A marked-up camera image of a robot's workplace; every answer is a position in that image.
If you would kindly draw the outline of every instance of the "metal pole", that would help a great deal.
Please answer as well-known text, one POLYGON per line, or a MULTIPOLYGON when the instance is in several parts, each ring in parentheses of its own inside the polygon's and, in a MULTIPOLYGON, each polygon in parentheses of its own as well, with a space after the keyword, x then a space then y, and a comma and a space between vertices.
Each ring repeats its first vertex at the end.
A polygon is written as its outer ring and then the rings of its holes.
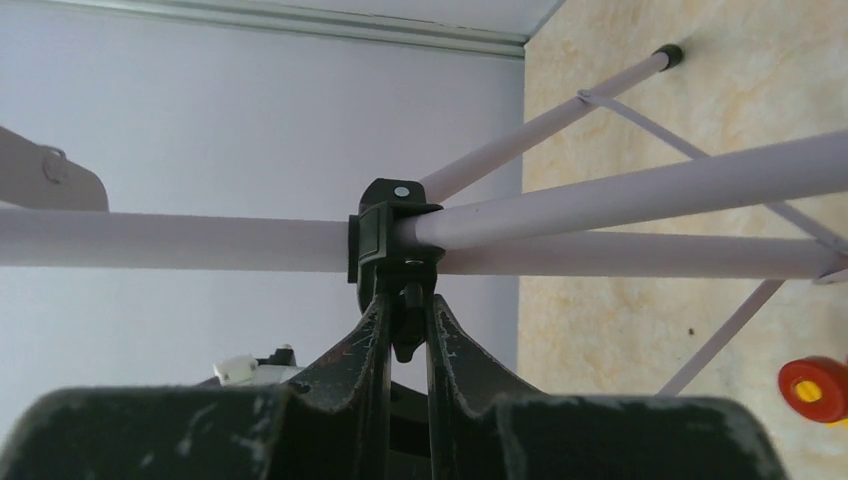
POLYGON ((446 250, 848 190, 848 131, 464 205, 401 222, 446 250))
POLYGON ((0 209, 0 225, 0 266, 347 270, 347 222, 0 209))
POLYGON ((719 327, 715 334, 707 340, 707 343, 695 352, 695 355, 686 362, 686 365, 678 371, 657 393, 657 396, 674 396, 679 394, 698 373, 715 358, 718 352, 727 345, 730 340, 742 330, 763 305, 783 285, 783 280, 766 280, 754 290, 733 315, 719 327))
MULTIPOLYGON (((668 68, 670 64, 668 54, 655 53, 648 59, 597 85, 592 91, 599 95, 615 97, 660 70, 668 68)), ((546 138, 585 117, 596 108, 574 97, 530 120, 513 132, 424 177, 421 184, 427 192, 427 201, 442 203, 498 167, 542 143, 546 138)))
POLYGON ((815 240, 581 232, 451 250, 457 275, 815 279, 848 267, 815 240))

